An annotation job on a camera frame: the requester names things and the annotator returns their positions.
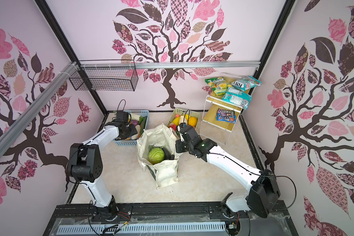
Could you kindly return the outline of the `green cabbage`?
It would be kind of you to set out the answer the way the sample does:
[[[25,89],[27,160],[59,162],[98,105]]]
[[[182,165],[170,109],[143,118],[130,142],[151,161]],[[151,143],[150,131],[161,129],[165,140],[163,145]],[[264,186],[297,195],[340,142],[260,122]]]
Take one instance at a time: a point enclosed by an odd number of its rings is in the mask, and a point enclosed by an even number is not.
[[[164,160],[164,152],[162,148],[155,147],[147,155],[148,161],[154,165],[162,162]]]

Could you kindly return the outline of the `blue candy bag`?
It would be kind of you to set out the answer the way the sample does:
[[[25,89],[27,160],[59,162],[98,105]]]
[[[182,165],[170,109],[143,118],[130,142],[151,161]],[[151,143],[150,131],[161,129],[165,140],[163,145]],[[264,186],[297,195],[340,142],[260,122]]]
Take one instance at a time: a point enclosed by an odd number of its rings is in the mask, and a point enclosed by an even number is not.
[[[216,120],[219,122],[227,122],[230,124],[235,124],[237,117],[236,117],[235,111],[226,110],[226,109],[218,109],[217,115],[216,115]]]

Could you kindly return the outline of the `aluminium frame rail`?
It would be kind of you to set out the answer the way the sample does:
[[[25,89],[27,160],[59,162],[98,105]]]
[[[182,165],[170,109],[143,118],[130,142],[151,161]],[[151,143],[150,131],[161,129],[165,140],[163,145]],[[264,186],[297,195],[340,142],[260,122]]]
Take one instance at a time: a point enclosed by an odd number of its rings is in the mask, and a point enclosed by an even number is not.
[[[46,91],[41,95],[22,113],[22,115],[14,121],[9,127],[9,130],[0,137],[0,158],[4,156],[5,152],[16,141],[16,139],[23,133],[25,128],[37,116],[41,109],[46,105],[47,101],[51,99],[52,95],[57,89],[79,69],[87,71],[89,68],[102,69],[108,67],[110,70],[118,70],[119,68],[126,69],[161,69],[161,68],[223,68],[223,67],[254,67],[259,68],[260,61],[225,61],[225,62],[180,62],[180,63],[114,63],[114,64],[82,64],[77,65],[76,62],[68,64],[63,71],[58,75]]]

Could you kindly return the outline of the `green yellow snack bag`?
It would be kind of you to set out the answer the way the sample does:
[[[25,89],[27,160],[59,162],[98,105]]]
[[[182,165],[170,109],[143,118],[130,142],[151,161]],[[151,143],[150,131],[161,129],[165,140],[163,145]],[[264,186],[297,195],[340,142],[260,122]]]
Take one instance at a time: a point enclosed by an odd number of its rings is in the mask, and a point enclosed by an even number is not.
[[[224,95],[232,87],[223,77],[206,79],[205,82],[217,96]]]

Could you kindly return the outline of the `white daikon radish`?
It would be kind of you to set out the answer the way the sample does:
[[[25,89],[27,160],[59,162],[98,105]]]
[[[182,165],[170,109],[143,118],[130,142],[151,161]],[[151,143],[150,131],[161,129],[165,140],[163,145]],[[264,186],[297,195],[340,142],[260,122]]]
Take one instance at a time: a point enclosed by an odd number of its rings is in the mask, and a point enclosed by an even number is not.
[[[140,131],[141,131],[140,125],[136,125],[136,126],[135,126],[135,129],[136,129],[137,133],[132,136],[132,140],[137,140],[137,139],[139,138]]]

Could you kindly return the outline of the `blue plastic vegetable basket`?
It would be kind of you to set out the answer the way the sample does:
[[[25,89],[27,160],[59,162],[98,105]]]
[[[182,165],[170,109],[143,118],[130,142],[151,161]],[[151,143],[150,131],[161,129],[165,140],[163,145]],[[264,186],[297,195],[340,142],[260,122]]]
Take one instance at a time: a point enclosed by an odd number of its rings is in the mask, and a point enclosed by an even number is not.
[[[148,128],[148,110],[125,110],[129,113],[128,120],[132,131],[137,131],[136,134],[124,140],[113,140],[118,146],[136,146],[138,139],[142,136],[144,130]]]

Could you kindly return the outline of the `teal white snack bag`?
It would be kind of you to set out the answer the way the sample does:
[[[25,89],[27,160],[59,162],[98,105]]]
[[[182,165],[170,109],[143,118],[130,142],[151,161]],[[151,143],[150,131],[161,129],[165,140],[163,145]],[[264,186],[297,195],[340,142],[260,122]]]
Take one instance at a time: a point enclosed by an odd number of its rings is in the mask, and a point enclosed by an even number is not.
[[[233,81],[231,85],[240,91],[247,91],[251,88],[261,86],[262,83],[252,76],[245,76]]]

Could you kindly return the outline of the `green cucumber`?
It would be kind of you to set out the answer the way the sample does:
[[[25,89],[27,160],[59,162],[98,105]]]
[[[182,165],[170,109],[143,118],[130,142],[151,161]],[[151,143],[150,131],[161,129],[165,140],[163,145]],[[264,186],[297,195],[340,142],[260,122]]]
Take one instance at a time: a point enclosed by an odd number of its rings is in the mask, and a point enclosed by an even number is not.
[[[139,125],[140,125],[139,137],[141,137],[142,133],[144,132],[144,128],[146,126],[147,118],[148,118],[147,116],[141,117],[141,122],[139,123]]]

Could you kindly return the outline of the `white wooden shelf rack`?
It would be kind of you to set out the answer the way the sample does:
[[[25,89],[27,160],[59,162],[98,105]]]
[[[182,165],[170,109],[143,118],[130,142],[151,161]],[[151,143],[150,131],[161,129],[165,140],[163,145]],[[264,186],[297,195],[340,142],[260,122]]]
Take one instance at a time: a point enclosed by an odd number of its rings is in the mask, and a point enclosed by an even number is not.
[[[203,113],[201,134],[225,144],[236,126],[242,111],[251,102],[249,90],[242,83],[242,77],[222,75],[207,78],[206,88],[211,92],[205,99],[206,112]]]

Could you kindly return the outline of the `red apple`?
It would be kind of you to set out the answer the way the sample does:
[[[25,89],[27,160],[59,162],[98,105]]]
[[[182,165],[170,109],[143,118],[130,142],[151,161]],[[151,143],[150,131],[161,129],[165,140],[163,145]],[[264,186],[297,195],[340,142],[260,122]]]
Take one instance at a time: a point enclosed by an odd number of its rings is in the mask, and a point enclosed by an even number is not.
[[[174,131],[177,130],[177,125],[175,123],[170,123],[168,127],[172,128]]]

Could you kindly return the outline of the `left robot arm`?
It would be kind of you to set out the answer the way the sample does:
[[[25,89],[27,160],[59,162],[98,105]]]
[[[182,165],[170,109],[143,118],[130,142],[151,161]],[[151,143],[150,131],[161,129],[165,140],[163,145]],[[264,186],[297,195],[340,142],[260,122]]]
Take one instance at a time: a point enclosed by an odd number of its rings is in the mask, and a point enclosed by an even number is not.
[[[111,212],[117,210],[115,198],[101,178],[103,162],[100,151],[113,140],[121,141],[138,134],[131,119],[130,113],[117,111],[112,121],[106,123],[97,134],[70,147],[66,175],[84,186],[93,206],[97,208],[106,208]]]

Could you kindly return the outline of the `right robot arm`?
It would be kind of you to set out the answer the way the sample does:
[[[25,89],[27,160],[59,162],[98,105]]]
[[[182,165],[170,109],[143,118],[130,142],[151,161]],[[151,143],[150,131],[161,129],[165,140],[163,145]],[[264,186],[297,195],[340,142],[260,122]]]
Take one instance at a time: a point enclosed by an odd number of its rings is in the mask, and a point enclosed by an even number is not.
[[[178,125],[180,139],[176,141],[176,152],[187,152],[212,164],[238,181],[243,189],[230,192],[222,200],[221,212],[232,218],[239,211],[251,211],[267,218],[280,197],[276,176],[269,170],[259,170],[231,156],[215,141],[202,139],[195,128],[182,123]]]

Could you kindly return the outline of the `green plastic fruit basket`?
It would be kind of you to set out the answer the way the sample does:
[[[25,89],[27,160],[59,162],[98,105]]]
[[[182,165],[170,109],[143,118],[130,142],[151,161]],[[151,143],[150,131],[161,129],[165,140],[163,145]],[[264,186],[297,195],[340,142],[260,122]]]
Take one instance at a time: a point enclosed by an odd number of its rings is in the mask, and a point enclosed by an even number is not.
[[[176,117],[180,117],[180,123],[188,124],[189,117],[196,117],[198,119],[198,122],[200,121],[200,113],[199,112],[192,111],[189,109],[175,108],[172,112],[172,115],[170,117],[170,120],[169,120],[167,126],[169,126],[169,124],[172,123],[172,121]]]

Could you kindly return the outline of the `cream canvas grocery bag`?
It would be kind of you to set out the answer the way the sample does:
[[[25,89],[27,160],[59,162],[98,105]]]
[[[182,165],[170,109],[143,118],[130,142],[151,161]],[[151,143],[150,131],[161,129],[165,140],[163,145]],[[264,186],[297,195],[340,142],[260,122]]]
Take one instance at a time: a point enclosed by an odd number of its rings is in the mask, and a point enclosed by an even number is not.
[[[143,171],[150,172],[157,189],[179,182],[177,140],[175,131],[164,124],[144,130],[137,140],[138,162]]]

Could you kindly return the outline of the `dark purple eggplant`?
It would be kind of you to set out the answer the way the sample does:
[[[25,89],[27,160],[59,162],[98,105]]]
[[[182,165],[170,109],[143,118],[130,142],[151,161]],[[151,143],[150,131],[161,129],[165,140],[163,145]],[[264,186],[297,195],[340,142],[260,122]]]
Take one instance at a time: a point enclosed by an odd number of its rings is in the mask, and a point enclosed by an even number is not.
[[[175,156],[166,147],[163,147],[162,150],[164,152],[164,160],[174,160],[175,159]]]

